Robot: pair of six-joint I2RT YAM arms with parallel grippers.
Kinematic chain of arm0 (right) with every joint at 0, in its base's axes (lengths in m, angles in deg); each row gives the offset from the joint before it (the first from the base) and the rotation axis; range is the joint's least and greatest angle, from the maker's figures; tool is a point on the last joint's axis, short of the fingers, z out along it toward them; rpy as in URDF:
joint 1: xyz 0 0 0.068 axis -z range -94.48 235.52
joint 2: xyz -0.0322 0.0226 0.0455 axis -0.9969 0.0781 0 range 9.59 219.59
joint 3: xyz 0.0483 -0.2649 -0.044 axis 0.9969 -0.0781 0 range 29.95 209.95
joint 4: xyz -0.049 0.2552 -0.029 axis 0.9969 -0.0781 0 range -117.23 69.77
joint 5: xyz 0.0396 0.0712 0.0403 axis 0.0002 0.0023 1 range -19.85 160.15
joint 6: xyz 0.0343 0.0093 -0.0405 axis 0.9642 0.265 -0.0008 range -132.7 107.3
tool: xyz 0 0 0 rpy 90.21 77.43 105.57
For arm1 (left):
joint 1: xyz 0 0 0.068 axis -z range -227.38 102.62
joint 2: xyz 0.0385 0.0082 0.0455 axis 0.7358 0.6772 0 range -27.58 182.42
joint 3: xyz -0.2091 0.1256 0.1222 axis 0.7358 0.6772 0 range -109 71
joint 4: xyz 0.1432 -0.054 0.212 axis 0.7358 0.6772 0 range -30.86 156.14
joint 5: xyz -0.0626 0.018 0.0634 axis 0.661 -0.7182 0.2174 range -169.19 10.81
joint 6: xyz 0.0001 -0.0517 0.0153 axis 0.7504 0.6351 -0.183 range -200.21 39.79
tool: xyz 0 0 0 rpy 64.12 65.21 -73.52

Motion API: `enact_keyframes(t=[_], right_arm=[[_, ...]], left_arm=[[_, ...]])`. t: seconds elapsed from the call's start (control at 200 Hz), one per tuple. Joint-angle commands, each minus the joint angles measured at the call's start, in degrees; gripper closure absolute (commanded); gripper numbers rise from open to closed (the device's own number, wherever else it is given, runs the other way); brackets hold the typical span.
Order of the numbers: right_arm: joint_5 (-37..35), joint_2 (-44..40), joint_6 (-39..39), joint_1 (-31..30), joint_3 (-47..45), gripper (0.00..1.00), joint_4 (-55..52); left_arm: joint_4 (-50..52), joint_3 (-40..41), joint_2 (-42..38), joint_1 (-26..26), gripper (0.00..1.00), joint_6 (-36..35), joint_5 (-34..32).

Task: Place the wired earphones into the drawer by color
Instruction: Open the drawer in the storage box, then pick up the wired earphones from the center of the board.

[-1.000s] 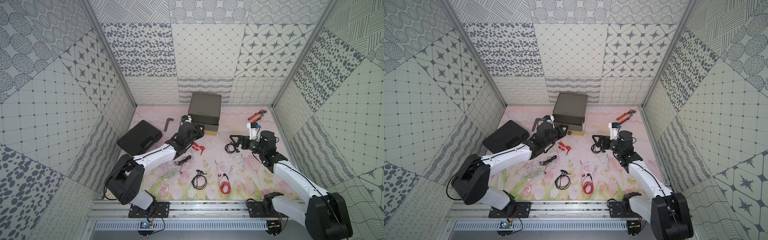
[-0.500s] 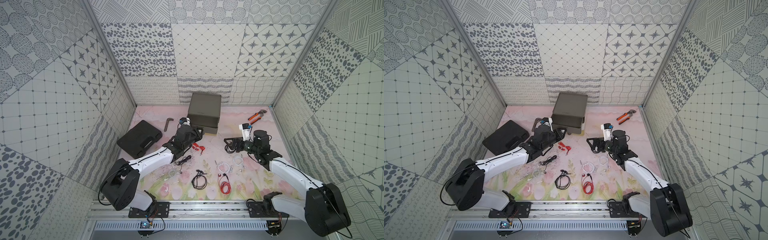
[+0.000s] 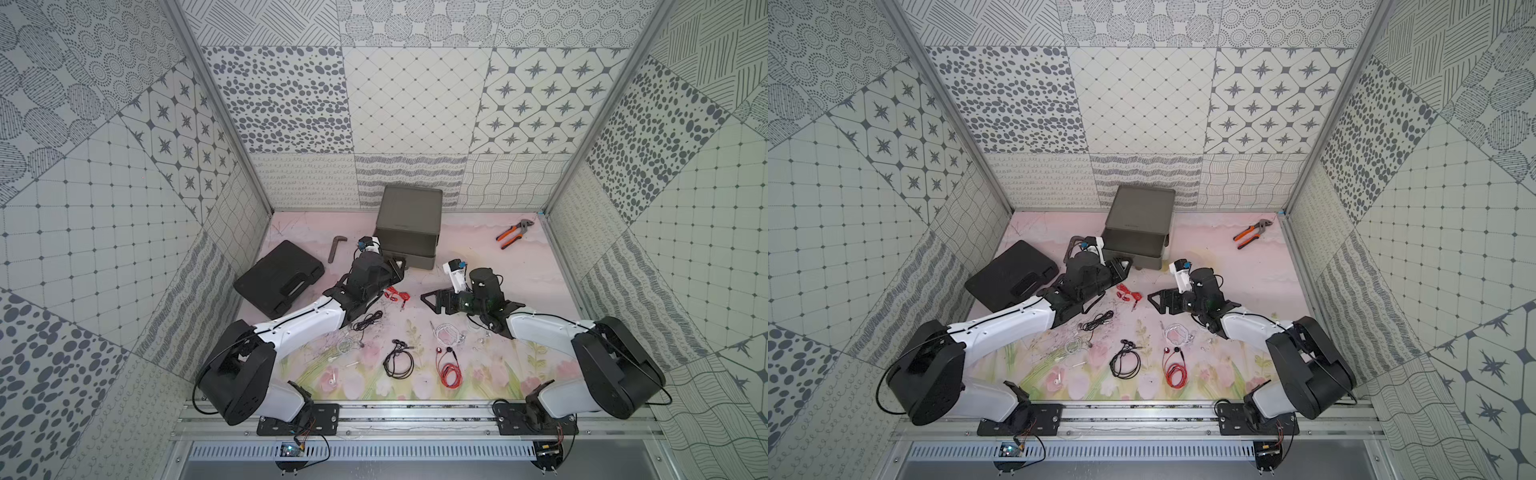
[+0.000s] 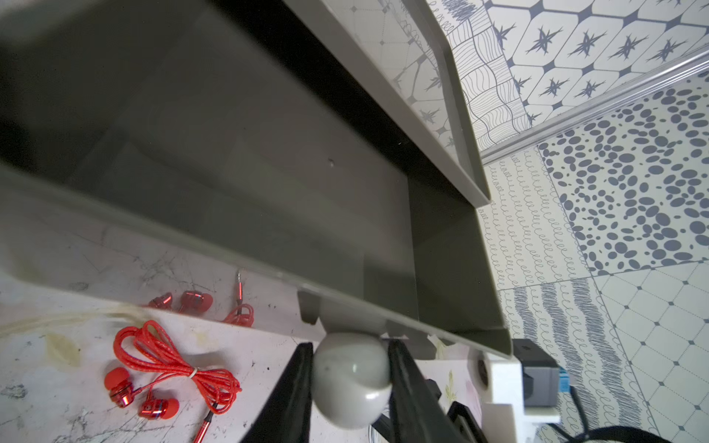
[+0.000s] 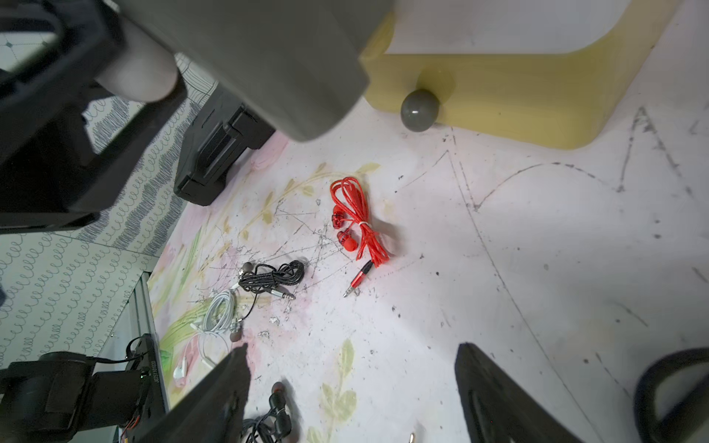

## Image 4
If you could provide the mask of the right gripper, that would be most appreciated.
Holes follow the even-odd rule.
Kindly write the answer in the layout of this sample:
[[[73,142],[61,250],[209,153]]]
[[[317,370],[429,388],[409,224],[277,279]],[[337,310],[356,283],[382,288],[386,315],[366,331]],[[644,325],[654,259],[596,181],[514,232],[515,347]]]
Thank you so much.
[[[430,391],[439,400],[439,389],[436,383],[432,380],[426,380]],[[449,409],[445,412],[448,419],[467,439],[467,442],[486,442],[480,425],[474,418],[471,410],[459,403],[453,402]],[[393,423],[390,417],[390,408],[380,415],[373,425],[370,426],[370,440],[372,442],[391,442],[393,438]]]

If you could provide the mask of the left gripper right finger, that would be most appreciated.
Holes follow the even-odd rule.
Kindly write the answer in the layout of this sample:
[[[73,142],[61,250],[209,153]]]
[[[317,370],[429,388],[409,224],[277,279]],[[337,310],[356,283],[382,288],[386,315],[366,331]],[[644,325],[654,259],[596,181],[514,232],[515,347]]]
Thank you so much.
[[[391,371],[391,442],[467,442],[443,413],[415,359],[399,340],[388,344]]]

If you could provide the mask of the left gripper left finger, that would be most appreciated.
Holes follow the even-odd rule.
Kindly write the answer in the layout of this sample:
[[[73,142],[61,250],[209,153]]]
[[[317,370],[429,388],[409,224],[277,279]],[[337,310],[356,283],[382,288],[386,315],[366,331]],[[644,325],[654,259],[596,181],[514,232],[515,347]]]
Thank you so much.
[[[314,346],[300,343],[241,443],[308,443]]]

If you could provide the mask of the red earphones small bundle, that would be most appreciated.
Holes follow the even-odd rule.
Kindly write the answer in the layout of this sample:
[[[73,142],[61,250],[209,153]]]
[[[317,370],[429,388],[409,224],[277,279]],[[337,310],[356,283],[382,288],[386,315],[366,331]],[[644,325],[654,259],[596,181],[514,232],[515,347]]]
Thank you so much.
[[[205,400],[208,413],[194,437],[202,442],[216,415],[228,412],[242,391],[234,374],[224,368],[202,369],[193,367],[180,354],[166,330],[156,321],[149,320],[140,327],[129,326],[120,330],[113,343],[114,356],[119,367],[105,375],[105,389],[111,401],[120,408],[135,402],[138,395],[146,398],[140,416],[150,420],[168,420],[177,415],[177,399],[162,399],[153,395],[154,388],[172,378],[190,380]]]

